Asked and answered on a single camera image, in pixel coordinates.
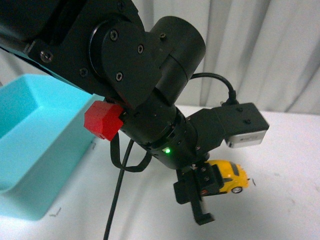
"curtain fold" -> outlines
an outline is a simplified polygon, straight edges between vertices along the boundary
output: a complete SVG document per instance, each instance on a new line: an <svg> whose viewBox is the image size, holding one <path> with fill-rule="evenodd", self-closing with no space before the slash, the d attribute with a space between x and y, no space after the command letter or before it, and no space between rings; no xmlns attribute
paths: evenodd
<svg viewBox="0 0 320 240"><path fill-rule="evenodd" d="M164 16L183 18L206 42L196 72L226 77L241 103L260 110L320 114L319 0L133 0L149 31ZM0 52L0 82L40 73ZM216 107L228 97L217 80L189 81L180 105Z"/></svg>

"blue container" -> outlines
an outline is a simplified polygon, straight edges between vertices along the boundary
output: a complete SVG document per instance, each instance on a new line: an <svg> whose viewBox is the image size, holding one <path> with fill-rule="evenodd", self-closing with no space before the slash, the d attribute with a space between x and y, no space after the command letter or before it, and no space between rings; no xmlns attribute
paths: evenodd
<svg viewBox="0 0 320 240"><path fill-rule="evenodd" d="M94 138L83 126L96 100L51 76L0 88L0 215L44 216Z"/></svg>

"red connector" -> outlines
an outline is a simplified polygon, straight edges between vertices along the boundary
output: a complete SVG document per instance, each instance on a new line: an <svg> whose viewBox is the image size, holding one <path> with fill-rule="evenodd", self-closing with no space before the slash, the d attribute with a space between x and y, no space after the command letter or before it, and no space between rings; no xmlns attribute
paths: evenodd
<svg viewBox="0 0 320 240"><path fill-rule="evenodd" d="M84 114L84 127L98 138L111 141L124 124L119 119L123 111L118 104L95 101Z"/></svg>

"yellow toy car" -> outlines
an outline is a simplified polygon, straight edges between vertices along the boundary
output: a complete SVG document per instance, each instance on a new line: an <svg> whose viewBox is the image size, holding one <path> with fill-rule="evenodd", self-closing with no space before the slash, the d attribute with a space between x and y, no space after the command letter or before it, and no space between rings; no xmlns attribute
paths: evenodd
<svg viewBox="0 0 320 240"><path fill-rule="evenodd" d="M245 170L239 164L227 160L208 160L210 165L217 165L222 175L224 186L220 188L218 194L226 194L230 191L234 194L242 192L243 188L249 186L249 178Z"/></svg>

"black robotic arm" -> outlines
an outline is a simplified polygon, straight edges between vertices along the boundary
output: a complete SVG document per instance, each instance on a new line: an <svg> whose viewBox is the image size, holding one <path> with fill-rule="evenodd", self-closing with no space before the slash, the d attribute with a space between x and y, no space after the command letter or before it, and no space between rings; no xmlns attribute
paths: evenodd
<svg viewBox="0 0 320 240"><path fill-rule="evenodd" d="M205 163L208 152L223 140L230 147L258 144L269 125L252 103L232 102L189 117L175 106L205 55L199 32L173 16L145 32L131 0L0 3L0 48L120 106L121 130L177 170L177 201L191 202L198 224L213 221L203 213L200 191L219 191L223 181ZM197 174L199 168L206 171Z"/></svg>

